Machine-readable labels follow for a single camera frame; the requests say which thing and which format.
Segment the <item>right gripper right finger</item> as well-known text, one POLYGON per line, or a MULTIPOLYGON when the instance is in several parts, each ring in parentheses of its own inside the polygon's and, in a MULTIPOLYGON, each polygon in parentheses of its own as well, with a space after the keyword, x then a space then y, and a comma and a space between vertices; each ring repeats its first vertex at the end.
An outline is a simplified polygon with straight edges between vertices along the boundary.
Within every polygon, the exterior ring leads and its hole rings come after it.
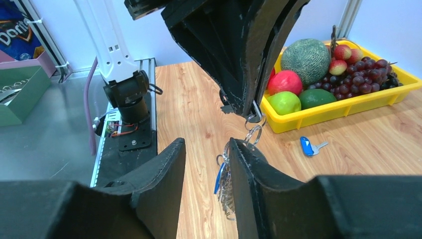
POLYGON ((229 164, 241 239, 419 239, 422 178, 319 175, 301 182, 231 138, 229 164))

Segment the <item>green melon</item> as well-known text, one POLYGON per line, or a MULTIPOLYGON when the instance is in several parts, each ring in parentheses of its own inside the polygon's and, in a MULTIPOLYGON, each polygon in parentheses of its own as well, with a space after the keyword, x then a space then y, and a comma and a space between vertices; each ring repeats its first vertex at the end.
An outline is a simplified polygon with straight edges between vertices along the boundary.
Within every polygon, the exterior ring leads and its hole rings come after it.
POLYGON ((331 57, 326 45, 317 39, 300 39, 282 53, 281 69, 295 72, 304 86, 322 79, 328 72, 331 57))

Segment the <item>red peaches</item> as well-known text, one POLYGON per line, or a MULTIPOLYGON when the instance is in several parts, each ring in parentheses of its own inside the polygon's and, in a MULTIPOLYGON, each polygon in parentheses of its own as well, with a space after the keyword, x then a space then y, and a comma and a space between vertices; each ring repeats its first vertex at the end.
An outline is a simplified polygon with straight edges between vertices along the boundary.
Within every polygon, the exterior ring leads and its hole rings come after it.
POLYGON ((346 69, 363 58, 363 51, 359 48, 350 48, 340 44, 334 47, 328 72, 334 76, 342 75, 346 69))

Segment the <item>dark purple grapes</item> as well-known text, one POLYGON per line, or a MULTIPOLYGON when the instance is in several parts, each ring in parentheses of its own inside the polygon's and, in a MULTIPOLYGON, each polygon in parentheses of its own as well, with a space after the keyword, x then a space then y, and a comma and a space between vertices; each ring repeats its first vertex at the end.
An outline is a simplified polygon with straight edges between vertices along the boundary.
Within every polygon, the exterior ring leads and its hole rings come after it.
POLYGON ((392 62, 385 59, 375 60, 365 56, 360 61, 348 65, 341 75, 328 73, 304 89, 325 90, 339 101, 403 86, 392 65, 392 62))

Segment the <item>red apple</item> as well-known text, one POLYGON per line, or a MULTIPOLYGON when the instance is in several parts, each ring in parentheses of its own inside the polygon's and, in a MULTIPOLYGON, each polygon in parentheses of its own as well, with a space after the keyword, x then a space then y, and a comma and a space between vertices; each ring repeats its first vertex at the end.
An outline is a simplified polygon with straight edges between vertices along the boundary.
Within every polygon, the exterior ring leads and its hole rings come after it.
POLYGON ((271 79, 275 76, 275 74, 276 74, 276 71, 275 71, 275 68, 273 67, 271 70, 270 76, 268 78, 268 82, 271 81, 271 79))

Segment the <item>red pomegranate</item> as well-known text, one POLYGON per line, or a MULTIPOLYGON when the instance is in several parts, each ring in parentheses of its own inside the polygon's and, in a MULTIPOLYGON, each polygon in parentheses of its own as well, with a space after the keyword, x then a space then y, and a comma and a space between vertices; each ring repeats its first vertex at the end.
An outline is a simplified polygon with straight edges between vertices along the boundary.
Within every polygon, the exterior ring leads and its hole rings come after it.
POLYGON ((270 78, 267 84, 267 91, 269 95, 274 95, 280 92, 291 92, 299 95, 302 92, 303 84, 299 76, 291 70, 282 70, 270 78))

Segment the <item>blue key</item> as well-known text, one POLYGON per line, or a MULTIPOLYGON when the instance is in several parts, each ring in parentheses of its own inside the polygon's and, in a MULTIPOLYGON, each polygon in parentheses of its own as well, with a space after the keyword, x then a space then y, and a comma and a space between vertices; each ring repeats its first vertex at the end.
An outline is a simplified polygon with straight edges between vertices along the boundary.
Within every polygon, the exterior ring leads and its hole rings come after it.
POLYGON ((302 147, 302 152, 305 156, 312 157, 319 154, 319 151, 322 147, 328 145, 328 142, 323 142, 319 145, 312 144, 309 139, 305 136, 300 137, 300 143, 302 147))

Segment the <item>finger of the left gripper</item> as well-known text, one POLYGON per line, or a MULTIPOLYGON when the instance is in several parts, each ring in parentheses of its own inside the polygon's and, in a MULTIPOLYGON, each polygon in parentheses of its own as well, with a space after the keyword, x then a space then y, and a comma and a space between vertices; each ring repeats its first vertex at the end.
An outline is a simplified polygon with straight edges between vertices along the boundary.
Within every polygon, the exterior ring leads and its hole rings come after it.
POLYGON ((276 60, 300 17, 303 7, 308 3, 308 0, 288 0, 283 9, 276 11, 276 18, 270 24, 271 28, 268 31, 262 52, 261 68, 258 74, 259 81, 255 96, 257 106, 260 106, 276 60))
POLYGON ((219 85, 233 112, 248 116, 280 13, 278 0, 171 0, 162 17, 176 43, 219 85))

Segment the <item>green avocado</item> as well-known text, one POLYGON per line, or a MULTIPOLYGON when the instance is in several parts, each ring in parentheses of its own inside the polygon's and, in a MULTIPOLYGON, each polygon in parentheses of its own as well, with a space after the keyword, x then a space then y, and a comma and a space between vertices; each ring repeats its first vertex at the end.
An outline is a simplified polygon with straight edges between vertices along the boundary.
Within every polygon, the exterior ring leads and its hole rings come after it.
POLYGON ((302 110, 336 102, 336 97, 323 89, 304 90, 299 95, 302 110))

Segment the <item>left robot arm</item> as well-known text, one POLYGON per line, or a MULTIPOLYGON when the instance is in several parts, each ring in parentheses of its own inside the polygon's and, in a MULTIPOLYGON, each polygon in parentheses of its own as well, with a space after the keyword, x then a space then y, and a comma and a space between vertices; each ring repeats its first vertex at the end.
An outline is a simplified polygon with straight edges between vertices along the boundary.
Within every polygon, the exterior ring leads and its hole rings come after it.
MULTIPOLYGON (((145 72, 125 44, 111 0, 75 2, 94 43, 105 93, 125 122, 147 116, 145 72)), ((219 85, 224 113, 254 122, 270 73, 306 0, 126 0, 133 20, 158 10, 174 41, 219 85)))

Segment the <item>red handled key organizer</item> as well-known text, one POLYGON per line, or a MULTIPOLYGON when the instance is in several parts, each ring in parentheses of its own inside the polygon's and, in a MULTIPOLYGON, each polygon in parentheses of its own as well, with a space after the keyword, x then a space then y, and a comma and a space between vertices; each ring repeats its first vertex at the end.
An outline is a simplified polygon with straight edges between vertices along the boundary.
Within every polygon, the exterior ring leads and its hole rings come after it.
MULTIPOLYGON (((266 122, 266 116, 265 114, 262 114, 261 120, 251 129, 247 129, 248 134, 245 139, 241 141, 244 146, 251 150, 253 155, 263 157, 265 162, 267 162, 267 159, 257 148, 257 143, 260 140, 262 130, 266 122)), ((224 211, 226 218, 230 221, 235 221, 234 195, 229 165, 229 143, 225 145, 223 153, 216 156, 216 163, 219 166, 219 170, 215 180, 213 193, 217 195, 218 201, 221 203, 222 210, 224 211)))

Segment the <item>blue chips bag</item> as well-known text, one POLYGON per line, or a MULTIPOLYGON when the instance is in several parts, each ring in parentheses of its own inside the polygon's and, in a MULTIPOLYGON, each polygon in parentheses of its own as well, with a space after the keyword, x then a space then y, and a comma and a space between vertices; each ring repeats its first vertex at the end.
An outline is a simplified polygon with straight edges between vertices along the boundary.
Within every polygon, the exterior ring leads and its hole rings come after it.
POLYGON ((14 2, 0 2, 0 50, 17 61, 36 59, 44 52, 28 21, 14 2))

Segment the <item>yellow plastic tray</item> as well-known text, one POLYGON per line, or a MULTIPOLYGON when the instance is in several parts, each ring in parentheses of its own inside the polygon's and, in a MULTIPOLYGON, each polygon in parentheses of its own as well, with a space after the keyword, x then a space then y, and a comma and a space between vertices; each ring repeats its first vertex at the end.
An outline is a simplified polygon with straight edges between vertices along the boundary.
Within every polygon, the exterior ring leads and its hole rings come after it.
POLYGON ((422 80, 416 76, 395 66, 393 67, 393 71, 398 74, 400 82, 404 84, 403 86, 387 89, 380 93, 370 93, 336 101, 283 116, 276 113, 268 101, 270 95, 268 92, 265 92, 261 100, 260 109, 265 114, 267 123, 272 131, 274 133, 282 133, 316 123, 346 117, 355 113, 393 105, 401 102, 410 91, 422 87, 422 80))

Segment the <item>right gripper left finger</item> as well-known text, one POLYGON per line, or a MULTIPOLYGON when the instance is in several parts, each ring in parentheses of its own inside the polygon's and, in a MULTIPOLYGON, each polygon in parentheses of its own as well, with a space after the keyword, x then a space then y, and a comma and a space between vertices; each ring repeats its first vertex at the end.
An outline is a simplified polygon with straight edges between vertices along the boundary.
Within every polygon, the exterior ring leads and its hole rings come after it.
POLYGON ((76 181, 2 181, 3 239, 174 239, 186 143, 161 153, 104 187, 76 181))

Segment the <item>green cardboard box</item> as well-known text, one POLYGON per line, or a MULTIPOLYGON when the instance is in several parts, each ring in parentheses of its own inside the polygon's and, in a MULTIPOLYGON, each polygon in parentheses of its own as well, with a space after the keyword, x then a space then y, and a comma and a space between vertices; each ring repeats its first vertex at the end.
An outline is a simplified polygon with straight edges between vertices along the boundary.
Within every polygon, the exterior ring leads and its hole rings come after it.
POLYGON ((40 66, 1 69, 0 125, 22 124, 50 85, 40 66))

